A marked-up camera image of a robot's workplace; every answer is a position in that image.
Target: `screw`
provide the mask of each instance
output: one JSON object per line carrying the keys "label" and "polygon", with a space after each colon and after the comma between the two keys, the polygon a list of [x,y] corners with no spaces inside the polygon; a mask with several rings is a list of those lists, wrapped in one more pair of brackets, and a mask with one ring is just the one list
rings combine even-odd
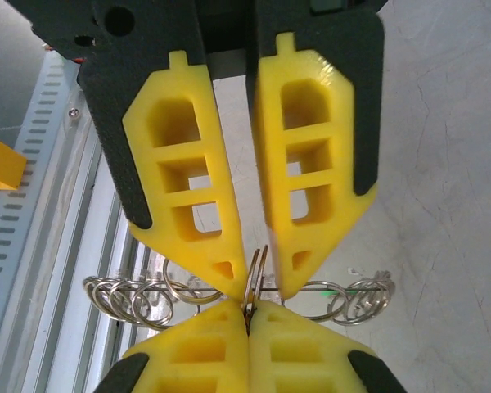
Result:
{"label": "screw", "polygon": [[76,108],[71,109],[69,112],[67,112],[67,115],[71,119],[78,119],[80,117],[80,111]]}

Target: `white surface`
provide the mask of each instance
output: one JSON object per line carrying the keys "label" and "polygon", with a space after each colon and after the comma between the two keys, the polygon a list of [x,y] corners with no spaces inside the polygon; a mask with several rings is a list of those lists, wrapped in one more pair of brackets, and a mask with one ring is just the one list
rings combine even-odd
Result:
{"label": "white surface", "polygon": [[[390,307],[348,334],[409,393],[491,393],[491,0],[396,0],[381,16],[380,194],[316,277],[347,285],[388,269]],[[251,256],[268,236],[244,79],[215,90]],[[299,299],[300,312],[325,309]]]}

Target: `yellow foam insert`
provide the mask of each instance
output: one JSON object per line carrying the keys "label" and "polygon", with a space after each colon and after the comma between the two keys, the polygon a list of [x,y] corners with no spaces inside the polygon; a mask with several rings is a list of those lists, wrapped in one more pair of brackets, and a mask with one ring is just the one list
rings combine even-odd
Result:
{"label": "yellow foam insert", "polygon": [[[247,267],[209,72],[206,65],[188,65],[184,51],[171,52],[169,63],[149,76],[123,119],[153,221],[149,229],[131,224],[131,232],[241,299]],[[195,178],[201,187],[191,184]],[[216,211],[221,229],[197,226],[199,208]]]}
{"label": "yellow foam insert", "polygon": [[0,142],[0,190],[16,190],[27,159]]}
{"label": "yellow foam insert", "polygon": [[249,337],[251,393],[367,393],[347,357],[374,353],[280,305],[261,300]]}
{"label": "yellow foam insert", "polygon": [[[294,296],[348,233],[376,195],[353,190],[354,88],[312,50],[277,36],[277,55],[259,61],[253,135],[277,284]],[[289,165],[298,165],[292,174]],[[291,194],[308,211],[291,213]]]}
{"label": "yellow foam insert", "polygon": [[133,393],[248,393],[247,332],[233,300],[132,347],[149,361]]}

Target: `yellow gripper pad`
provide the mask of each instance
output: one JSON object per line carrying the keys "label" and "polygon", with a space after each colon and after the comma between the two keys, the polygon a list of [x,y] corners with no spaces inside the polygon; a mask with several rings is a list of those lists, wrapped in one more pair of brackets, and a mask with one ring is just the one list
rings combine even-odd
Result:
{"label": "yellow gripper pad", "polygon": [[[279,34],[276,44],[276,56],[259,60],[253,135],[277,283],[287,299],[369,207],[376,186],[362,196],[353,190],[353,85],[315,51],[296,51],[292,33]],[[291,173],[294,165],[300,172]],[[291,198],[302,191],[308,211],[293,217]]]}
{"label": "yellow gripper pad", "polygon": [[405,393],[359,342],[260,300],[249,337],[251,393]]}
{"label": "yellow gripper pad", "polygon": [[132,347],[97,393],[248,393],[241,307],[226,300]]}
{"label": "yellow gripper pad", "polygon": [[[206,65],[169,54],[151,74],[123,123],[153,224],[131,224],[135,238],[226,295],[241,299],[247,267],[223,135]],[[203,187],[194,178],[209,177]],[[218,211],[221,230],[195,224],[195,208]]]}

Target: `yellow block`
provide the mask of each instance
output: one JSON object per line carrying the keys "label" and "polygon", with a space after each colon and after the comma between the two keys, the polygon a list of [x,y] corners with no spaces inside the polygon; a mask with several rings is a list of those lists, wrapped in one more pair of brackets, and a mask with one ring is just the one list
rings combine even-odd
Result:
{"label": "yellow block", "polygon": [[247,332],[226,300],[132,347],[149,355],[133,393],[248,393]]}
{"label": "yellow block", "polygon": [[261,300],[249,337],[250,392],[367,393],[348,353],[374,353],[272,302]]}
{"label": "yellow block", "polygon": [[[241,299],[247,267],[218,110],[205,65],[169,54],[124,116],[124,128],[153,225],[131,225],[136,239],[226,295]],[[209,176],[192,189],[190,179]],[[196,226],[196,209],[218,213],[221,230]]]}
{"label": "yellow block", "polygon": [[27,159],[0,142],[0,190],[16,190]]}
{"label": "yellow block", "polygon": [[[277,36],[277,55],[260,59],[253,135],[264,213],[283,298],[294,296],[348,233],[376,195],[353,190],[354,88],[311,50]],[[291,174],[289,164],[300,174]],[[291,214],[304,190],[308,212]]]}

